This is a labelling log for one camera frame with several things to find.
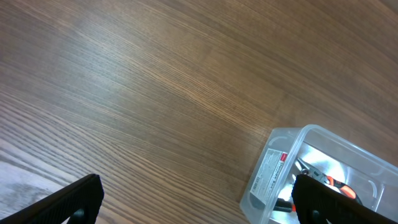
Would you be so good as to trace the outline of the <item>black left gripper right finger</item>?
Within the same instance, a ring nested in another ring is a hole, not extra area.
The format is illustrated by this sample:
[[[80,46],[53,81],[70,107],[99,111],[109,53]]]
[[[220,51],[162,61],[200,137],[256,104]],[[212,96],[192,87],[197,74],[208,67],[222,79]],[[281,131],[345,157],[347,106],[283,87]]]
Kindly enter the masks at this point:
[[[296,177],[292,198],[300,224],[397,224],[303,174]]]

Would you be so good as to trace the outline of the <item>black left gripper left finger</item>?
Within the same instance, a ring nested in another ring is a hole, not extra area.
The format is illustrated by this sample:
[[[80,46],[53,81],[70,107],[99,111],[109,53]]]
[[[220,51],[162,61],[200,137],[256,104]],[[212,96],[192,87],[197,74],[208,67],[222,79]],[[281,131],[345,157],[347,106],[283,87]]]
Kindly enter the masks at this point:
[[[104,199],[98,174],[89,174],[1,220],[1,224],[94,224]]]

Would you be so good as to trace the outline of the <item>orange black combination pliers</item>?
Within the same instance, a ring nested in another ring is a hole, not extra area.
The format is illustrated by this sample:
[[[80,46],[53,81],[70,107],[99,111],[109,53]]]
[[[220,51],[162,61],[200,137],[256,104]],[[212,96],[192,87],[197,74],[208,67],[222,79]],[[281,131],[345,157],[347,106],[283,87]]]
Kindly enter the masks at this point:
[[[349,197],[350,199],[354,200],[360,205],[363,204],[358,194],[349,185],[346,185],[345,183],[334,179],[332,176],[324,174],[322,171],[320,171],[313,165],[305,162],[301,158],[298,158],[297,162],[301,166],[301,171],[300,171],[301,174],[307,175],[323,184],[336,187],[343,195]]]

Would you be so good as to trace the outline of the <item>black handled screwdriver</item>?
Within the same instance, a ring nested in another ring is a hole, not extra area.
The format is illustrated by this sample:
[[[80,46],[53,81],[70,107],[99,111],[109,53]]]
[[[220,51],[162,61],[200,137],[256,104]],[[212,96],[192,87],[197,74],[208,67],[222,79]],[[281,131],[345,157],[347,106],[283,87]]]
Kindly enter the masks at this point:
[[[274,211],[292,213],[296,212],[296,208],[292,202],[285,201],[282,198],[278,198],[274,206]]]

